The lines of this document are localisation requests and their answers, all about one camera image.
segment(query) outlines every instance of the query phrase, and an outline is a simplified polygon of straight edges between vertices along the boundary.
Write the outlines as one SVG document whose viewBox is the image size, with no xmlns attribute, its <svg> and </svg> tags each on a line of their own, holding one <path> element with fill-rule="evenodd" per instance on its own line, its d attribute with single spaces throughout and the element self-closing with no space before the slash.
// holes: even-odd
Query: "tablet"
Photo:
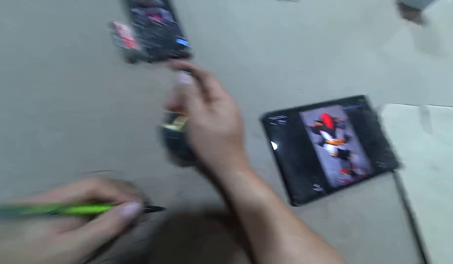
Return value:
<svg viewBox="0 0 453 264">
<path fill-rule="evenodd" d="M 269 112 L 261 122 L 293 206 L 399 166 L 363 95 Z"/>
</svg>

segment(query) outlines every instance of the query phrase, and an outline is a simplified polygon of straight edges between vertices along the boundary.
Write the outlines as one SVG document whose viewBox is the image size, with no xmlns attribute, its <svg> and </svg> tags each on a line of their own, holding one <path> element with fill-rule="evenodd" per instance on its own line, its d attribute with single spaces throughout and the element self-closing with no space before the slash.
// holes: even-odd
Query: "forearm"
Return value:
<svg viewBox="0 0 453 264">
<path fill-rule="evenodd" d="M 248 165 L 218 171 L 219 187 L 239 216 L 260 264 L 343 263 Z"/>
</svg>

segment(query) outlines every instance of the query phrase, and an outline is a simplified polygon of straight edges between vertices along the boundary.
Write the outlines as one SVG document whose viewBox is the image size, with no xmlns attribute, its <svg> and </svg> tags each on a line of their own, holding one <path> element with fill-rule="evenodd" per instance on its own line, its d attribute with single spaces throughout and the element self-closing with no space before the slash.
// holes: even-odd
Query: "sheet of paper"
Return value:
<svg viewBox="0 0 453 264">
<path fill-rule="evenodd" d="M 390 104 L 381 122 L 431 263 L 452 264 L 453 107 Z"/>
</svg>

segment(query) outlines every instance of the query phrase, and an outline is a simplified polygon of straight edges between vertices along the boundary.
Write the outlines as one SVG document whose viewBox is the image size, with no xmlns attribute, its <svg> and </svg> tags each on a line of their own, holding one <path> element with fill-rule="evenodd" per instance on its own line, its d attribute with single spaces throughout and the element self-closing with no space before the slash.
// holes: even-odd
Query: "green pen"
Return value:
<svg viewBox="0 0 453 264">
<path fill-rule="evenodd" d="M 42 205 L 0 205 L 0 218 L 28 216 L 95 216 L 105 213 L 117 205 L 113 204 L 42 204 Z M 166 208 L 145 205 L 144 213 L 164 211 Z"/>
</svg>

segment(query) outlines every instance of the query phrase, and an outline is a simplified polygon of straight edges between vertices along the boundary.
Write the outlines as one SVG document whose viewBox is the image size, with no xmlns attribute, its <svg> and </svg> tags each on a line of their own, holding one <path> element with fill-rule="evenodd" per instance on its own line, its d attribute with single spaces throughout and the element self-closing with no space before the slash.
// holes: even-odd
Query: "phone screen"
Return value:
<svg viewBox="0 0 453 264">
<path fill-rule="evenodd" d="M 184 36 L 168 0 L 126 0 L 136 39 L 149 61 L 190 56 Z"/>
<path fill-rule="evenodd" d="M 293 205 L 399 165 L 364 96 L 267 113 L 262 123 Z"/>
</svg>

